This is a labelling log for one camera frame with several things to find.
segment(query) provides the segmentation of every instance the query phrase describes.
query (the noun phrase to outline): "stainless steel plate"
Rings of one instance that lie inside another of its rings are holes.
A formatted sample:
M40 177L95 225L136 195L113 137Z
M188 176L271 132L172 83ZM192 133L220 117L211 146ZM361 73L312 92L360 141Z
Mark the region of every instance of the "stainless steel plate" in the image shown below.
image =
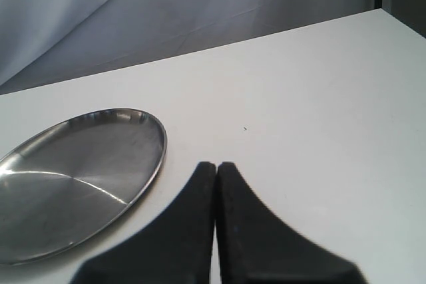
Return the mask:
M131 109L78 116L20 145L0 161L0 264L41 259L102 230L145 191L165 152L161 123Z

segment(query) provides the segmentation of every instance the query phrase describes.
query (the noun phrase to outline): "silver tray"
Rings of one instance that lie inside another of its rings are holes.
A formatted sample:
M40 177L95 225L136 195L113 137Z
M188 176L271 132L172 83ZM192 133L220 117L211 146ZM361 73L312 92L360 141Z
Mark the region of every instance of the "silver tray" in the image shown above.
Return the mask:
M0 264L48 257L104 229L147 189L166 144L151 114L111 109L14 149L0 160Z

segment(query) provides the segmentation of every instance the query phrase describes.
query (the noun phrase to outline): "gray fabric backdrop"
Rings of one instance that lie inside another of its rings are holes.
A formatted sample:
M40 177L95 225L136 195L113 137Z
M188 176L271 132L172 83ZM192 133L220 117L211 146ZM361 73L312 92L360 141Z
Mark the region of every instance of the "gray fabric backdrop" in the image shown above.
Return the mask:
M0 0L0 93L370 10L373 0Z

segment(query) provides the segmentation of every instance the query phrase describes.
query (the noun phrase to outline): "metal plate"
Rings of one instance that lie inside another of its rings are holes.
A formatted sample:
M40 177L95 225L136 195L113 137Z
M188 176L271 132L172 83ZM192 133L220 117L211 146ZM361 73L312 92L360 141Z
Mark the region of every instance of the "metal plate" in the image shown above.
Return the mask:
M0 264L56 254L105 228L154 179L166 143L151 114L112 109L20 145L0 161Z

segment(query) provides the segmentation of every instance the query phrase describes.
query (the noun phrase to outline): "white table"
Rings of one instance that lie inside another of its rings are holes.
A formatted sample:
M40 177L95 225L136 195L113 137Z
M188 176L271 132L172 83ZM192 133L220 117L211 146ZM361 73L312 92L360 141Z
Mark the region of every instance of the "white table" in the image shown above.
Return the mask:
M151 193L89 242L0 269L0 283L66 283L154 219L202 160L234 161L273 212L370 283L426 283L426 40L384 11L0 96L0 156L120 107L167 130Z

